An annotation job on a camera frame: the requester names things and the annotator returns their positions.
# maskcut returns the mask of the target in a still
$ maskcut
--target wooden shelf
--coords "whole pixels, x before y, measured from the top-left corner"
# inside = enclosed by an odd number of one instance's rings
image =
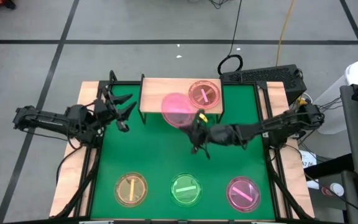
[[[140,98],[140,112],[161,113],[161,104],[165,96],[170,93],[181,93],[188,96],[189,88],[194,82],[209,81],[219,89],[219,103],[205,110],[208,114],[222,114],[221,80],[218,78],[143,78]]]

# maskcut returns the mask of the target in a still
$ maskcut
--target petri dish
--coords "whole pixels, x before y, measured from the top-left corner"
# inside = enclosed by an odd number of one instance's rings
[[[195,205],[200,200],[201,193],[201,184],[191,174],[179,174],[171,182],[171,197],[182,207]]]
[[[226,196],[231,207],[239,212],[254,211],[260,203],[258,186],[246,177],[236,177],[227,186]]]
[[[123,175],[116,184],[115,196],[118,203],[124,207],[140,205],[147,195],[147,182],[136,172]]]
[[[201,109],[212,108],[219,102],[220,91],[210,81],[198,81],[189,88],[190,101]]]
[[[191,125],[197,109],[190,99],[181,93],[170,93],[162,100],[162,116],[175,128]]]

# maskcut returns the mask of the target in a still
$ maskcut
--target wooden table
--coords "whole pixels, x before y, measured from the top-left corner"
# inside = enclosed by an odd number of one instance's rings
[[[91,103],[95,98],[98,92],[99,82],[83,82],[78,96],[78,104],[86,105]],[[285,90],[282,82],[268,82],[268,97],[270,99],[270,105],[273,115],[278,115],[283,113],[288,109],[287,97],[285,95]],[[262,113],[264,119],[267,118],[266,104],[264,100],[263,91],[259,90],[260,102],[262,105]],[[297,142],[294,139],[288,139],[288,145],[298,148]],[[67,144],[65,155],[69,154],[73,149]],[[91,153],[91,162],[88,167],[88,170],[92,166],[92,161],[94,157],[95,150]],[[306,184],[305,175],[303,172],[303,166],[299,153],[291,147],[285,147],[281,149],[282,164],[285,174],[285,180],[287,183],[287,188],[295,198],[295,200],[302,206],[303,210],[310,216],[314,216],[313,207],[311,205],[311,200],[309,196],[308,187]],[[85,158],[85,149],[80,149],[77,153],[74,153],[69,157],[65,163],[62,165],[60,171],[59,182],[56,187],[55,197],[53,198],[53,203],[50,211],[50,216],[56,215],[59,213],[67,202],[71,199],[72,195],[75,193],[79,186],[81,171]],[[276,186],[277,198],[278,198],[278,207],[280,210],[280,216],[286,218],[285,206],[283,202],[283,195],[281,191]],[[85,208],[88,203],[89,195],[89,186],[83,194],[80,215],[85,215]]]

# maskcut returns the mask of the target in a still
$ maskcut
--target pink transparent lid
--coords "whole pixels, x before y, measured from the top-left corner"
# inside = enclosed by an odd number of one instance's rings
[[[190,125],[197,112],[190,99],[181,93],[168,94],[162,100],[161,109],[164,119],[175,128]]]
[[[236,177],[227,186],[226,196],[230,205],[239,212],[252,212],[260,203],[258,186],[246,177]]]

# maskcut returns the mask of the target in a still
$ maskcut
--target yellow cable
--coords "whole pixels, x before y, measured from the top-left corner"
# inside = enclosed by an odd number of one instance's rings
[[[278,59],[280,58],[281,41],[282,41],[283,36],[284,36],[284,31],[285,31],[285,28],[287,26],[288,19],[290,18],[290,15],[291,15],[291,11],[292,11],[292,7],[293,7],[294,2],[295,2],[295,0],[291,0],[291,5],[290,5],[290,8],[288,9],[287,16],[285,17],[283,29],[281,30],[280,40],[278,41],[278,49],[277,49],[277,56],[276,56],[276,66],[278,65]]]

